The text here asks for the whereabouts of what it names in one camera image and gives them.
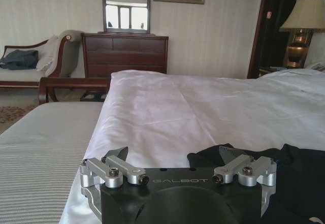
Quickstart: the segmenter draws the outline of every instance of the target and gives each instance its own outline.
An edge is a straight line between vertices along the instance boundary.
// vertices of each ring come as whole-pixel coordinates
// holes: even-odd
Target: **striped bedspread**
[[[0,135],[0,223],[58,223],[102,103],[37,107]]]

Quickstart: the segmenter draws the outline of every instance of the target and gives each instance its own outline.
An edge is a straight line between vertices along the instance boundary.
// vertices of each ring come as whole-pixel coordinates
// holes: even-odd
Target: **carpet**
[[[59,101],[79,101],[82,89],[56,89]],[[0,89],[0,134],[37,107],[37,89]]]

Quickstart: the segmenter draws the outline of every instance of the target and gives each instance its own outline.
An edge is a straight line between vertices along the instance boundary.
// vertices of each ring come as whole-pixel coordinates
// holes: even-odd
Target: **lamp shade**
[[[297,0],[280,31],[290,29],[325,31],[324,12],[323,0]]]

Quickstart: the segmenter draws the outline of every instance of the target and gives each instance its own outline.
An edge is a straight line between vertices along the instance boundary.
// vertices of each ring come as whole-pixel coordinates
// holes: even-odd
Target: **wooden dresser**
[[[86,78],[128,69],[167,72],[168,37],[82,34],[82,45]]]

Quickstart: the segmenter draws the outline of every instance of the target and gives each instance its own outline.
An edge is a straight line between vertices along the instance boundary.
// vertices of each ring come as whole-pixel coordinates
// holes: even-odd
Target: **metal clamp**
[[[108,188],[118,188],[123,185],[123,176],[127,177],[129,183],[135,185],[146,185],[149,182],[143,168],[125,162],[127,153],[127,147],[110,150],[102,161],[96,158],[85,159],[79,166],[81,193],[88,198],[89,207],[100,220],[102,220],[101,194],[95,185],[105,183]]]
[[[122,159],[111,155],[102,159],[110,168],[118,168],[122,174],[127,177],[127,181],[134,185],[146,185],[149,182],[149,177],[146,175],[146,170],[130,165]]]
[[[269,206],[270,196],[275,194],[276,188],[276,163],[268,157],[261,156],[252,161],[248,155],[240,155],[223,167],[214,169],[212,180],[217,184],[227,184],[233,181],[238,174],[238,182],[247,187],[257,183],[262,185],[261,216]]]

